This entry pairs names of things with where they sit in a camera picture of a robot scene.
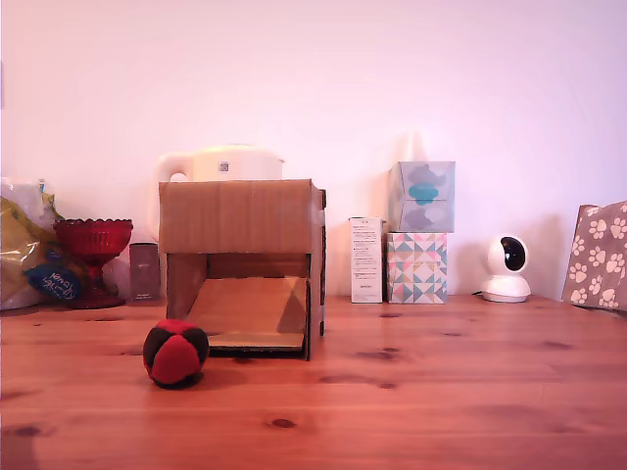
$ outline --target white security camera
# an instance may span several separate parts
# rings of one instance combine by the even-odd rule
[[[529,253],[522,240],[508,235],[494,239],[488,249],[491,276],[481,288],[483,298],[491,302],[526,301],[531,289],[521,273],[528,262]]]

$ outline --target white product box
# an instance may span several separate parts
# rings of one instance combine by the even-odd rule
[[[354,304],[383,302],[383,222],[379,217],[351,220],[351,300]]]

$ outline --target electric kettle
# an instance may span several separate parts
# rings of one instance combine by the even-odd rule
[[[178,174],[187,181],[278,180],[284,161],[275,154],[249,145],[225,145],[196,153],[168,154],[159,158],[148,210],[148,229],[159,240],[159,183]]]

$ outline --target red glass bowl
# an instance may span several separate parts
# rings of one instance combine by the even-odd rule
[[[89,266],[90,285],[80,299],[70,301],[73,308],[120,306],[123,299],[112,295],[103,281],[103,266],[118,257],[130,241],[131,220],[59,220],[54,224],[59,243],[73,257]]]

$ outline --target plastic bag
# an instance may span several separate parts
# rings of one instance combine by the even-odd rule
[[[53,224],[62,217],[43,181],[14,184],[2,178],[1,194],[0,309],[80,297],[87,268],[57,243]]]

